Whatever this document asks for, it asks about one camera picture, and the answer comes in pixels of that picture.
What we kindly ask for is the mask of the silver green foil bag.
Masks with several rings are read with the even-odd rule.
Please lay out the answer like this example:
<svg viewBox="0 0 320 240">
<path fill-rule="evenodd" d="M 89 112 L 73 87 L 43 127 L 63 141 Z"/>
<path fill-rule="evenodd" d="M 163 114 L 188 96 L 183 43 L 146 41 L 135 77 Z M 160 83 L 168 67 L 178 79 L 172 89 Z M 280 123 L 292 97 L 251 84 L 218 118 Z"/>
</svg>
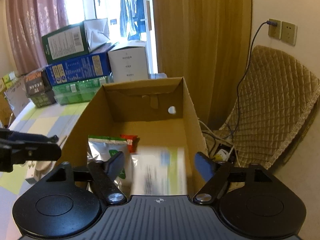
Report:
<svg viewBox="0 0 320 240">
<path fill-rule="evenodd" d="M 124 166 L 116 178 L 120 186 L 130 187 L 133 180 L 133 162 L 127 140 L 117 137 L 88 136 L 87 162 L 108 161 L 118 152 L 124 153 Z"/>
</svg>

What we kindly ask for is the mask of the red snack packet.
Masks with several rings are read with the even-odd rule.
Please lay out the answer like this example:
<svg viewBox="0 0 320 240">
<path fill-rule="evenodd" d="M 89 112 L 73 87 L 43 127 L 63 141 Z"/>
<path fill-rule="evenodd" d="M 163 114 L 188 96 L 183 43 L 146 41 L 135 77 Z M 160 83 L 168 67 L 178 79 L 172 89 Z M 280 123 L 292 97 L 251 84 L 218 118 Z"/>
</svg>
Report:
<svg viewBox="0 0 320 240">
<path fill-rule="evenodd" d="M 139 137 L 137 135 L 127 134 L 121 134 L 120 137 L 126 140 L 129 152 L 135 153 L 139 142 Z"/>
</svg>

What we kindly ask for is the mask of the green medicine box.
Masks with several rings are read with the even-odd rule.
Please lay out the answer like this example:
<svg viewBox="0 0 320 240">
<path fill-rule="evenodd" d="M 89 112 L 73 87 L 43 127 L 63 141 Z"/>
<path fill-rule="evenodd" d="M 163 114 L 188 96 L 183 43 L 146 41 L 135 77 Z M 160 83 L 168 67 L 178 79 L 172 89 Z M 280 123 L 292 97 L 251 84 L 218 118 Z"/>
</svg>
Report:
<svg viewBox="0 0 320 240">
<path fill-rule="evenodd" d="M 132 195 L 187 194 L 184 148 L 142 146 L 131 159 Z"/>
</svg>

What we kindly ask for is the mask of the white power adapter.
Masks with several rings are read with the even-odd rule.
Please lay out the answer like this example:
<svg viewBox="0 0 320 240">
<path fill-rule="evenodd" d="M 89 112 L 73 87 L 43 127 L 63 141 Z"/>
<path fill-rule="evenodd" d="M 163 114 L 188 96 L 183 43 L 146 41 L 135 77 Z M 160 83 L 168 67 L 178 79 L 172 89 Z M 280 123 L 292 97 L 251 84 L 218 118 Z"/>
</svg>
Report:
<svg viewBox="0 0 320 240">
<path fill-rule="evenodd" d="M 25 175 L 25 181 L 33 185 L 41 179 L 42 171 L 39 170 L 37 161 L 28 161 L 27 173 Z"/>
</svg>

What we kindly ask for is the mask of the white paper envelope bag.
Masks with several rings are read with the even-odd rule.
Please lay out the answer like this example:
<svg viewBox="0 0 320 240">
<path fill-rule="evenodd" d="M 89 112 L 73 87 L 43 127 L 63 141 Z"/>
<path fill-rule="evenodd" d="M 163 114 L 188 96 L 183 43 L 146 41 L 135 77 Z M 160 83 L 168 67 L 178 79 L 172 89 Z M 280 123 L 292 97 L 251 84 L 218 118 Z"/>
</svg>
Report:
<svg viewBox="0 0 320 240">
<path fill-rule="evenodd" d="M 9 89 L 7 89 L 4 92 L 4 95 L 15 117 L 17 117 L 30 102 L 29 98 L 26 96 L 23 78 L 16 81 Z"/>
</svg>

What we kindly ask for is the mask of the checked blue green tablecloth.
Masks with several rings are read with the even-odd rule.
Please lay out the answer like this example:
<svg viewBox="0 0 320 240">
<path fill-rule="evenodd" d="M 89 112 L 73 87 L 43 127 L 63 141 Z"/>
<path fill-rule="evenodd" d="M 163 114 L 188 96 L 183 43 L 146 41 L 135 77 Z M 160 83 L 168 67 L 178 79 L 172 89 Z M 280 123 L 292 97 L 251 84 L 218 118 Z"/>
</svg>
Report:
<svg viewBox="0 0 320 240">
<path fill-rule="evenodd" d="M 42 134 L 47 137 L 57 135 L 58 145 L 62 147 L 69 133 L 73 129 L 79 116 L 88 103 L 75 103 L 71 105 L 53 104 L 47 107 L 37 108 L 30 102 L 21 111 L 9 129 L 22 133 Z M 38 163 L 41 177 L 51 171 L 54 162 Z M 15 165 L 10 173 L 1 173 L 1 239 L 19 239 L 21 233 L 15 225 L 12 217 L 12 207 L 16 200 L 31 186 L 25 181 L 27 163 Z"/>
</svg>

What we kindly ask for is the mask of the black Hongli food container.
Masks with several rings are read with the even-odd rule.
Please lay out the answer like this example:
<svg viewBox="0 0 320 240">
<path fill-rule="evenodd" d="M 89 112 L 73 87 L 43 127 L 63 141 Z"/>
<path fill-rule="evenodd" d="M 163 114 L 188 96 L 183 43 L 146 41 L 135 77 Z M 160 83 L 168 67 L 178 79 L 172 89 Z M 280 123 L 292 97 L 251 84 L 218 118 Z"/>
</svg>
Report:
<svg viewBox="0 0 320 240">
<path fill-rule="evenodd" d="M 24 77 L 26 96 L 37 108 L 56 103 L 45 68 L 34 70 Z"/>
</svg>

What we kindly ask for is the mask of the brown cardboard box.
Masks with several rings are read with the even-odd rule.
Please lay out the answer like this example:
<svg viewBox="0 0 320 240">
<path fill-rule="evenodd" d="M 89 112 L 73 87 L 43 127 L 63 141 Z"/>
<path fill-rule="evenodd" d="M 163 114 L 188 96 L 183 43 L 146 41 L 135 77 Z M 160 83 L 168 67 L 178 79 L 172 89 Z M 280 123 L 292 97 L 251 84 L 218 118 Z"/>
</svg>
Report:
<svg viewBox="0 0 320 240">
<path fill-rule="evenodd" d="M 194 157 L 197 152 L 206 151 L 206 143 L 184 78 L 110 83 L 101 87 L 68 135 L 57 163 L 85 165 L 88 136 L 121 134 L 137 135 L 138 146 L 184 148 L 187 192 L 193 195 L 203 187 L 204 180 L 195 168 Z"/>
</svg>

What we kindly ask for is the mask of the green wrapped tissue pack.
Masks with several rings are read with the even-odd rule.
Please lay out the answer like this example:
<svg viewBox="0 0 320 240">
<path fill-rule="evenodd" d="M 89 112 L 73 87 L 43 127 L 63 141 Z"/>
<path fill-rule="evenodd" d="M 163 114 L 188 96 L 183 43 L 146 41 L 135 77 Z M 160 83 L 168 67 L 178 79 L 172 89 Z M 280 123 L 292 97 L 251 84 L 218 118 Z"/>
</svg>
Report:
<svg viewBox="0 0 320 240">
<path fill-rule="evenodd" d="M 110 83 L 109 76 L 65 83 L 52 87 L 54 98 L 60 105 L 89 102 L 102 85 Z"/>
</svg>

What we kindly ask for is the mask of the blue carton box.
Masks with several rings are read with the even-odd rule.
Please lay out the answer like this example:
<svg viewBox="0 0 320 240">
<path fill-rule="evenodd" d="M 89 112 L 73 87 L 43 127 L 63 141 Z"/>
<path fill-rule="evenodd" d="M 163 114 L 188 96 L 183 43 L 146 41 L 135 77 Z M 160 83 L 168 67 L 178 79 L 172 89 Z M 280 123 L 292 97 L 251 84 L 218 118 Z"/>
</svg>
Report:
<svg viewBox="0 0 320 240">
<path fill-rule="evenodd" d="M 46 73 L 50 84 L 57 86 L 63 83 L 110 76 L 112 70 L 108 52 L 116 44 L 107 43 L 87 55 L 48 65 Z"/>
</svg>

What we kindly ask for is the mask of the tall white box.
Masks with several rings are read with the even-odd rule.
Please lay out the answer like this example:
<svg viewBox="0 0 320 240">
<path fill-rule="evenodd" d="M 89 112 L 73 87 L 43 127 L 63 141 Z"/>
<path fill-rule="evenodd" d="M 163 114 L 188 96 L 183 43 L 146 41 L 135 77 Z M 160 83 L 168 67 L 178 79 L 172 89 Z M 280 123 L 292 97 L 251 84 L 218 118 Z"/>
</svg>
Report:
<svg viewBox="0 0 320 240">
<path fill-rule="evenodd" d="M 119 43 L 108 52 L 115 83 L 147 80 L 149 78 L 146 42 L 131 40 Z"/>
</svg>

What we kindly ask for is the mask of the dark green carton box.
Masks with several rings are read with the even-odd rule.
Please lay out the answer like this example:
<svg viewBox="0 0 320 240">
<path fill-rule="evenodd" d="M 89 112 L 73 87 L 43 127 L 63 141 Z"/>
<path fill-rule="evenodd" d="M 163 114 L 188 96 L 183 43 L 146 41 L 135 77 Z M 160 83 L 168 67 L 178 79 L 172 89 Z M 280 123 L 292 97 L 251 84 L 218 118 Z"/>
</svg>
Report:
<svg viewBox="0 0 320 240">
<path fill-rule="evenodd" d="M 42 37 L 47 63 L 87 55 L 110 41 L 108 19 L 84 20 Z"/>
</svg>

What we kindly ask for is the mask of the pink curtain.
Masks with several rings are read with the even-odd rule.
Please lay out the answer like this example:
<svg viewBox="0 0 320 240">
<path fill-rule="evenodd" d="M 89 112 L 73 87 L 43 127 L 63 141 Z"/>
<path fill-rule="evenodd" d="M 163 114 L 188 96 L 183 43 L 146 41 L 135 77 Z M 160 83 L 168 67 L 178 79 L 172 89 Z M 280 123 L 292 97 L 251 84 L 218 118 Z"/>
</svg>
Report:
<svg viewBox="0 0 320 240">
<path fill-rule="evenodd" d="M 68 25 L 65 0 L 5 0 L 9 41 L 19 74 L 47 64 L 42 37 Z"/>
</svg>

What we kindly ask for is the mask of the brown curtain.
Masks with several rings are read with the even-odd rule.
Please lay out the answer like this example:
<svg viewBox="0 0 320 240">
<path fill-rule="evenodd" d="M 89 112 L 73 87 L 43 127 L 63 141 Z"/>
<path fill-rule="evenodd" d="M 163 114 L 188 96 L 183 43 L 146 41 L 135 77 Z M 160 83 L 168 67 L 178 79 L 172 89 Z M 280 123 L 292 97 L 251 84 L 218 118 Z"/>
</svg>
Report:
<svg viewBox="0 0 320 240">
<path fill-rule="evenodd" d="M 184 77 L 198 118 L 226 121 L 249 51 L 252 0 L 153 0 L 157 62 Z"/>
</svg>

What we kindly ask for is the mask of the wall power socket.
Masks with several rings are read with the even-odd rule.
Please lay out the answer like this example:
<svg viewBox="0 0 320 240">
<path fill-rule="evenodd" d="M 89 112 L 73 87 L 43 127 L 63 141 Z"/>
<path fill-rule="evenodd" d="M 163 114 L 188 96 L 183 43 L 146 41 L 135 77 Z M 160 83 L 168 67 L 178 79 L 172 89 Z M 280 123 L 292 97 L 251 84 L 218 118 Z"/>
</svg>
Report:
<svg viewBox="0 0 320 240">
<path fill-rule="evenodd" d="M 281 24 L 280 20 L 269 19 L 268 20 L 268 36 L 279 40 L 281 38 Z"/>
</svg>

